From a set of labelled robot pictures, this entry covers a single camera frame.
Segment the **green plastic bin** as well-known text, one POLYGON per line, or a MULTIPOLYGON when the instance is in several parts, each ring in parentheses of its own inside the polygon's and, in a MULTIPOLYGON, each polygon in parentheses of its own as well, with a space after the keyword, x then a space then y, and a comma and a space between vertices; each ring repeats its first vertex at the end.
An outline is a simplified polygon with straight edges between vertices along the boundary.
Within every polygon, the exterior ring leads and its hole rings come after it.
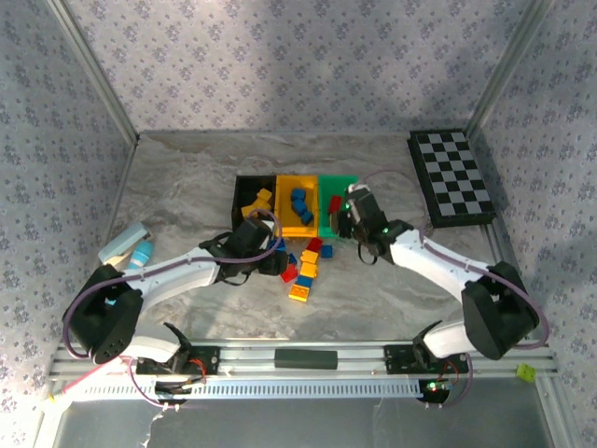
POLYGON ((318 200, 319 200, 319 224, 318 236, 322 238, 337 238, 338 236, 331 229, 328 213, 328 205, 332 195, 345 195, 346 189, 359 180, 357 175, 319 175, 318 176, 318 200))

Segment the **yellow plastic bin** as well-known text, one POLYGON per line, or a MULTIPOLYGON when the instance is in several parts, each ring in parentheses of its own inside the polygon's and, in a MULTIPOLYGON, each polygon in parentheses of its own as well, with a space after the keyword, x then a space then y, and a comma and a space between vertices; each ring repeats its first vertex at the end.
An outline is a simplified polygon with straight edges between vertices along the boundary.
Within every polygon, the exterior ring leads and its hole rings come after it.
POLYGON ((319 224, 318 177, 316 175, 278 175, 274 210, 281 223, 284 238, 316 237, 319 224), (305 191, 304 202, 307 210, 313 215, 308 225, 305 225, 292 209, 291 194, 294 189, 305 191))

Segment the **black plastic bin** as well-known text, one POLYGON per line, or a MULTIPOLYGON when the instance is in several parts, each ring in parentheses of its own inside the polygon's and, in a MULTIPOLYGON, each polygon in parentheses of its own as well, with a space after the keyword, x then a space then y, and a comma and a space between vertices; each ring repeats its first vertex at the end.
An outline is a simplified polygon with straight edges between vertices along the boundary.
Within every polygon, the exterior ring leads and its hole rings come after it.
POLYGON ((243 222, 242 208, 251 205, 257 199, 257 194, 265 189, 271 193, 269 204, 275 205, 276 175, 237 175, 231 206, 231 227, 236 230, 243 222))

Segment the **black rectangular block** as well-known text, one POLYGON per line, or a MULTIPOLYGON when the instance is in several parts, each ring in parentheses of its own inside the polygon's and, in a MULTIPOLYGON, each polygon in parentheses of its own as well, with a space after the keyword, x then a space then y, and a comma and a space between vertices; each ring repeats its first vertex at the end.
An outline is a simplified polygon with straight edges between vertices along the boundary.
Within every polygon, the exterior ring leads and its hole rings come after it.
POLYGON ((279 348, 274 351, 276 369, 336 370, 338 353, 328 350, 279 348))

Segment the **black and grey checkerboard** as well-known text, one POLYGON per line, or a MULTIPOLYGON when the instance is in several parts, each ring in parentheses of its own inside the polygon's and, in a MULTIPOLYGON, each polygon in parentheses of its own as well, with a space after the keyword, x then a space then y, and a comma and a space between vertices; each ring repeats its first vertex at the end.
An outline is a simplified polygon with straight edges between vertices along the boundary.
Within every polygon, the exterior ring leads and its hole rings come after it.
POLYGON ((492 223, 496 211, 463 130, 412 131, 408 147, 434 228, 492 223))

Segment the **light blue stapler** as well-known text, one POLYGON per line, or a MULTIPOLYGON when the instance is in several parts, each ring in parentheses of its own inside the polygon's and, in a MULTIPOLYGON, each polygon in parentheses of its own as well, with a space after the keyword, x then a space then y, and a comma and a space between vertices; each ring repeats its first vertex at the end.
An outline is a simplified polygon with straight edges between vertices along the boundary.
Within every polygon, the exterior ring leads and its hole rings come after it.
POLYGON ((131 224, 99 251, 99 261, 103 265, 116 266, 126 259, 142 241, 152 241, 153 239, 153 232, 143 223, 131 224))

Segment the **thin pink rod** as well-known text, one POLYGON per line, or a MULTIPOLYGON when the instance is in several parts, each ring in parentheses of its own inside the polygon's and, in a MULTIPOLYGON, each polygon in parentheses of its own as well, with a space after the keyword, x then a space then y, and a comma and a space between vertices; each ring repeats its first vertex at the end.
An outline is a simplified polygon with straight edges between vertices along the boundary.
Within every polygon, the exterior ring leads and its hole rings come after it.
POLYGON ((81 377, 75 379, 71 383, 62 387, 59 392, 50 393, 48 400, 50 403, 56 403, 61 400, 64 396, 69 394, 73 390, 77 390, 83 385, 87 385, 91 381, 96 381, 98 378, 104 377, 108 374, 118 371, 122 366, 122 359, 117 357, 116 359, 109 361, 105 364, 98 365, 91 369, 89 372, 83 374, 81 377))

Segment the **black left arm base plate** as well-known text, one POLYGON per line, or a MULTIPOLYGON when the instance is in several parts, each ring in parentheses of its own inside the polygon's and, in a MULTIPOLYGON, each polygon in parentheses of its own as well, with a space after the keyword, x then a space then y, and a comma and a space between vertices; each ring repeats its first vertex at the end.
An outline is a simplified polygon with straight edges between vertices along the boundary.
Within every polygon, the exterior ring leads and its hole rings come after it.
POLYGON ((143 358, 136 367, 136 373, 141 375, 216 375, 219 360, 219 346, 189 345, 181 347, 165 362, 143 358))

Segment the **aluminium mounting rail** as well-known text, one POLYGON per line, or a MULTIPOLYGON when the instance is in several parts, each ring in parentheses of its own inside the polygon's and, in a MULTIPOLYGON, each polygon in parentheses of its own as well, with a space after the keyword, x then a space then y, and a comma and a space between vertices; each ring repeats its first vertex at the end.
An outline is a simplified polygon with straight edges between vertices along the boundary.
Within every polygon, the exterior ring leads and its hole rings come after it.
MULTIPOLYGON (((221 349, 218 373, 211 375, 218 379, 356 379, 383 377, 386 372, 383 347, 404 342, 349 342, 349 343, 306 343, 287 340, 222 340, 199 341, 195 344, 219 346, 221 349), (279 348, 328 350, 338 353, 336 370, 276 369, 274 351, 279 348)), ((514 377, 517 366, 526 363, 536 369, 537 377, 556 376, 556 360, 548 347, 532 351, 510 350, 499 360, 490 360, 478 352, 470 354, 473 373, 481 378, 514 377)), ((91 360, 74 359, 59 346, 49 369, 50 381, 75 380, 96 367, 91 360)), ((396 374, 406 378, 436 378, 438 374, 396 374)))

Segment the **aluminium table edge rail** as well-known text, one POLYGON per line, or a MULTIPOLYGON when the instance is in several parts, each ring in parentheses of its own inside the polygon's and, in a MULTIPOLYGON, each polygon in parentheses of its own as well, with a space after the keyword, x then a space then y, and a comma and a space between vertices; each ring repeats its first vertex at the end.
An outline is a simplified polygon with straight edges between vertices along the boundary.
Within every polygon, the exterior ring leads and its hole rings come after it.
POLYGON ((521 280, 524 280, 524 274, 521 272, 521 266, 517 261, 504 220, 504 212, 509 206, 509 201, 503 187, 502 177, 493 161, 491 148, 482 131, 470 134, 469 144, 496 213, 496 218, 492 221, 489 230, 491 245, 498 253, 498 258, 510 263, 518 272, 521 280))
POLYGON ((127 159, 125 161, 125 164, 122 167, 122 170, 120 171, 120 177, 118 179, 118 187, 116 189, 115 196, 114 196, 112 202, 110 203, 109 219, 107 221, 107 224, 103 228, 102 240, 100 243, 101 250, 103 250, 104 247, 106 245, 108 245, 109 242, 111 241, 111 234, 113 232, 113 229, 115 228, 116 219, 117 219, 117 215, 118 215, 118 208, 121 203, 121 199, 123 196, 125 186, 127 184, 130 170, 132 168, 132 162, 133 162, 136 150, 138 148, 138 144, 139 144, 139 137, 136 137, 136 139, 128 147, 127 159))

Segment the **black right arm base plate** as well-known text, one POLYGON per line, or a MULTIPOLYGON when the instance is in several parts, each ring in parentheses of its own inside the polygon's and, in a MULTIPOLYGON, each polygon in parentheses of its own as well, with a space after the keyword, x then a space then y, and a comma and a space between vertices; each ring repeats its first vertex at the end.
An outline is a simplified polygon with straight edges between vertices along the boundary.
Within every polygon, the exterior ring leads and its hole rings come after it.
POLYGON ((436 358, 413 344, 385 345, 383 360, 388 374, 469 373, 464 354, 436 358))

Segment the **aluminium frame post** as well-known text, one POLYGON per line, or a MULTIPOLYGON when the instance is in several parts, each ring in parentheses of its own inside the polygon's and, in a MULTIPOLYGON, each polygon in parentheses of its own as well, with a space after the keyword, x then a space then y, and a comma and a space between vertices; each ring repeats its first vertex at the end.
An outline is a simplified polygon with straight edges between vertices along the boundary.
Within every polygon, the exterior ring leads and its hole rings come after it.
POLYGON ((475 139, 493 112, 507 83, 514 75, 524 54, 534 41, 541 24, 557 0, 528 0, 521 18, 514 27, 503 54, 498 59, 474 113, 465 127, 470 139, 475 139))
POLYGON ((111 87, 107 75, 102 69, 99 60, 95 56, 66 0, 44 0, 44 2, 55 17, 77 60, 104 103, 110 117, 116 123, 123 138, 130 145, 135 145, 138 141, 138 133, 111 87))

